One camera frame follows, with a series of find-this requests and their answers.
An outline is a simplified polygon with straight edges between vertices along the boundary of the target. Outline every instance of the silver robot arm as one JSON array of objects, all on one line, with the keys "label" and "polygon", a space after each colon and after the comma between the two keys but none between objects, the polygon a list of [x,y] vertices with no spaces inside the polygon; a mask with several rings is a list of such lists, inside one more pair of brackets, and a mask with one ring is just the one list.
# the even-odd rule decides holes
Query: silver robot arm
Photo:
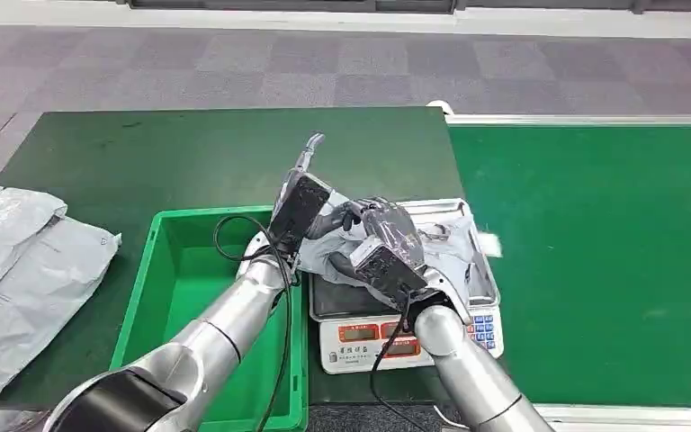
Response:
[{"label": "silver robot arm", "polygon": [[319,216],[332,191],[307,169],[323,139],[311,137],[283,182],[267,230],[274,244],[254,248],[237,280],[170,341],[76,387],[52,411],[44,432],[197,430],[292,279],[303,239],[352,223],[344,212],[340,219]]},{"label": "silver robot arm", "polygon": [[470,340],[446,306],[422,310],[414,325],[462,420],[478,432],[553,432],[489,351]]},{"label": "silver robot arm", "polygon": [[282,272],[290,268],[280,268],[273,256],[253,259],[169,342],[75,388],[52,411],[44,432],[196,431],[264,328],[284,287]]},{"label": "silver robot arm", "polygon": [[[437,269],[407,259],[422,256],[422,246],[412,241],[417,234],[404,223],[408,215],[394,210],[381,200],[371,202],[361,214],[371,236],[345,265],[342,259],[334,263],[338,270],[367,282],[384,297],[378,300],[399,311],[409,302],[408,330],[433,357],[441,382],[471,430],[553,432],[489,351],[468,337],[467,299]],[[371,220],[383,232],[369,229]]]}]

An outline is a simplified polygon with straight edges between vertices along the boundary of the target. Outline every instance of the metal edge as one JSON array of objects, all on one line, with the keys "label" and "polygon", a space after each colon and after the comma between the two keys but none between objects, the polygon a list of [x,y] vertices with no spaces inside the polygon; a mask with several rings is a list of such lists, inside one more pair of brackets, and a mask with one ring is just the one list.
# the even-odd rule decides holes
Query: metal edge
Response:
[{"label": "metal edge", "polygon": [[548,421],[582,424],[691,426],[691,408],[535,404]]},{"label": "metal edge", "polygon": [[494,115],[494,114],[447,114],[446,124],[691,124],[691,115]]}]

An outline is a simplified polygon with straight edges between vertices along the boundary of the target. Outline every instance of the scale keypad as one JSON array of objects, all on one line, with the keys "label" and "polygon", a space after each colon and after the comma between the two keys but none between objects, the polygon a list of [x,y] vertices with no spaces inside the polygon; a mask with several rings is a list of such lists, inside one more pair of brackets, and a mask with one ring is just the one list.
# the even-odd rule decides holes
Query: scale keypad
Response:
[{"label": "scale keypad", "polygon": [[472,324],[467,326],[467,334],[471,340],[478,342],[486,349],[494,349],[497,347],[497,342],[494,340],[494,316],[473,315]]}]

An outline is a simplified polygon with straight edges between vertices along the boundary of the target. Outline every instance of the green mat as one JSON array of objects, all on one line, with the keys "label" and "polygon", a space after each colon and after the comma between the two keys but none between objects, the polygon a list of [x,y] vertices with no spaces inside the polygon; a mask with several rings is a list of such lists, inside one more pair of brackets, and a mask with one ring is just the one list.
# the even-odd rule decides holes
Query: green mat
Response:
[{"label": "green mat", "polygon": [[691,406],[691,126],[451,128],[535,402]]}]

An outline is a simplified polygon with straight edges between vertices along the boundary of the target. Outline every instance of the black cable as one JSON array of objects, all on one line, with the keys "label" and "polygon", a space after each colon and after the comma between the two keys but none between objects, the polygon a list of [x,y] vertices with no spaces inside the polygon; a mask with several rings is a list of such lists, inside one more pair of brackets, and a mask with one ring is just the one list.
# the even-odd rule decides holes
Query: black cable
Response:
[{"label": "black cable", "polygon": [[[266,241],[269,242],[269,246],[268,247],[267,246],[261,247],[260,249],[258,249],[255,252],[255,254],[246,255],[246,256],[231,255],[229,252],[225,251],[223,249],[223,247],[221,247],[221,244],[219,242],[219,234],[221,233],[221,229],[224,227],[224,225],[227,222],[233,221],[236,219],[242,219],[244,221],[250,221],[253,224],[255,224],[258,227],[258,229],[264,233],[264,237],[266,237]],[[219,251],[219,254],[222,257],[225,257],[230,261],[238,261],[238,262],[247,261],[250,259],[258,258],[262,255],[268,255],[269,254],[269,248],[271,248],[275,244],[276,244],[276,240],[274,239],[274,237],[271,235],[271,233],[268,231],[268,229],[266,229],[266,227],[264,227],[264,225],[261,222],[259,222],[258,220],[254,219],[250,216],[246,216],[244,214],[233,214],[231,216],[227,216],[226,218],[224,218],[222,220],[219,220],[219,223],[216,224],[216,228],[213,230],[213,246],[216,247],[216,250]]]},{"label": "black cable", "polygon": [[[221,232],[221,228],[223,228],[223,226],[228,221],[233,221],[235,219],[242,219],[256,225],[258,229],[264,233],[264,237],[266,237],[266,240],[269,242],[269,247],[262,247],[258,249],[258,251],[256,251],[255,254],[248,256],[234,256],[224,251],[224,249],[221,248],[219,242],[219,234]],[[216,224],[216,228],[213,231],[213,245],[216,247],[216,250],[219,251],[219,254],[221,254],[223,257],[231,261],[247,261],[248,259],[257,258],[261,255],[268,255],[269,251],[271,251],[274,255],[274,258],[276,259],[277,265],[279,266],[280,273],[282,274],[282,280],[284,284],[283,294],[285,296],[285,300],[287,303],[287,324],[284,330],[284,350],[282,352],[282,361],[279,365],[279,371],[276,375],[276,381],[274,382],[272,397],[269,400],[269,404],[266,406],[266,411],[264,411],[264,415],[263,417],[261,417],[261,421],[258,423],[256,432],[263,431],[264,427],[266,426],[266,422],[269,420],[269,417],[271,417],[272,408],[274,407],[274,401],[276,400],[276,395],[279,392],[279,387],[282,384],[282,378],[284,377],[284,368],[287,367],[288,357],[290,356],[290,327],[292,326],[292,296],[290,295],[291,281],[289,276],[287,275],[287,271],[285,270],[286,264],[284,262],[284,259],[282,258],[282,254],[280,254],[279,250],[276,247],[274,247],[275,243],[276,241],[272,237],[271,233],[269,233],[268,229],[266,229],[266,227],[261,222],[259,222],[255,218],[246,216],[244,214],[235,214],[220,220],[219,223]]]},{"label": "black cable", "polygon": [[421,430],[422,432],[427,432],[426,429],[424,427],[420,426],[415,420],[413,420],[412,418],[410,418],[406,414],[398,411],[397,409],[393,408],[392,405],[390,405],[383,398],[381,398],[379,394],[377,394],[377,390],[374,388],[375,372],[377,371],[378,366],[380,366],[380,362],[382,361],[382,358],[385,357],[385,354],[388,352],[388,349],[390,348],[391,345],[393,345],[393,341],[396,340],[396,337],[399,335],[401,330],[404,328],[404,323],[407,321],[408,315],[409,315],[409,296],[407,295],[407,307],[401,313],[401,318],[399,319],[399,323],[396,325],[396,328],[393,330],[393,333],[390,334],[390,337],[388,338],[388,342],[386,342],[385,345],[382,346],[382,350],[380,350],[380,353],[377,355],[377,358],[374,360],[374,364],[372,365],[372,370],[370,371],[370,390],[372,391],[372,396],[374,396],[374,398],[379,403],[385,405],[385,408],[387,408],[388,410],[391,410],[394,414],[401,417],[402,419],[405,419],[406,421],[411,423],[412,426],[414,426],[415,428]]}]

